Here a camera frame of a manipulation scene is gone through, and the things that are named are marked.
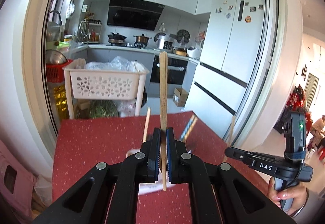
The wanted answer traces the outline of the person right hand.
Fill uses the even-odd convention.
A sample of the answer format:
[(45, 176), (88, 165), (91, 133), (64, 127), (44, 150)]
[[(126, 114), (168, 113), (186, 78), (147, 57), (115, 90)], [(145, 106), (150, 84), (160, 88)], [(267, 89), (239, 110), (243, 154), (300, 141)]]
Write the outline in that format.
[(271, 177), (269, 180), (267, 197), (278, 207), (281, 207), (281, 200), (292, 199), (291, 208), (287, 211), (288, 215), (293, 215), (305, 205), (308, 197), (308, 192), (307, 188), (302, 183), (296, 185), (295, 187), (284, 189), (280, 192), (275, 190), (274, 185), (275, 179), (274, 177)]

